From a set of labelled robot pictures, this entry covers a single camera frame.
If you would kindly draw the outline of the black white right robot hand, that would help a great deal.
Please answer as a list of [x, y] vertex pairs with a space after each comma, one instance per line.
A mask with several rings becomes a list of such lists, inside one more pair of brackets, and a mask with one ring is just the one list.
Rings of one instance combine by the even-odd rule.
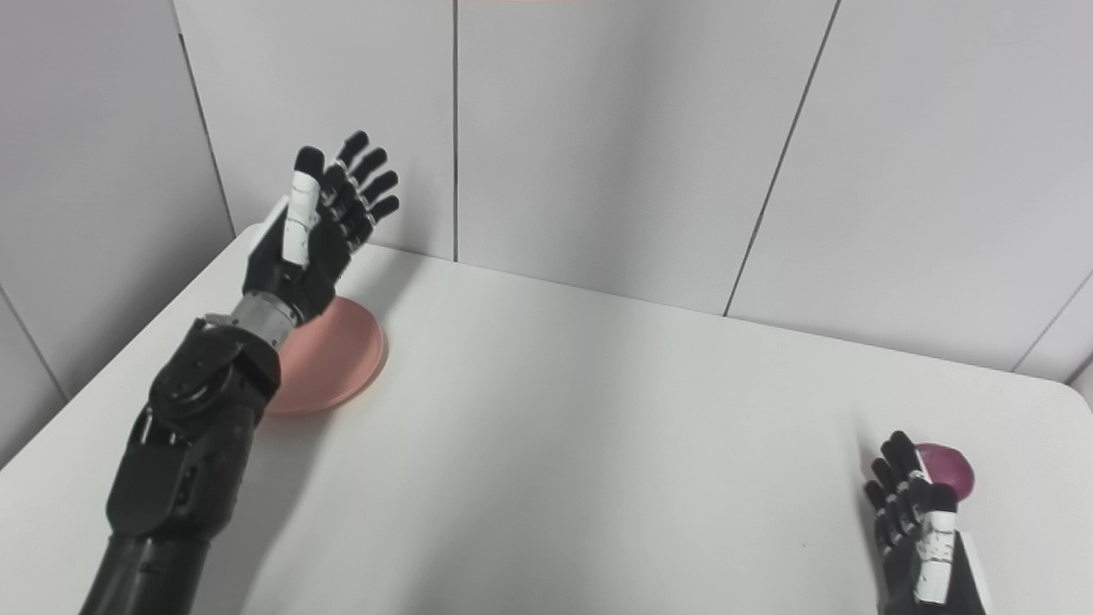
[[957, 522], [960, 505], [975, 486], [967, 458], [895, 430], [870, 470], [862, 490], [884, 583], [880, 612], [989, 614], [979, 556]]

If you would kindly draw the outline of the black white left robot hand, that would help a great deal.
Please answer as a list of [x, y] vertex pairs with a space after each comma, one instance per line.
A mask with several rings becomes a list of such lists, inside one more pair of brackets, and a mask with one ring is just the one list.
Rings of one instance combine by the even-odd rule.
[[400, 206], [388, 153], [356, 130], [332, 157], [299, 147], [286, 196], [262, 223], [243, 277], [245, 295], [274, 296], [295, 326], [324, 314], [360, 246]]

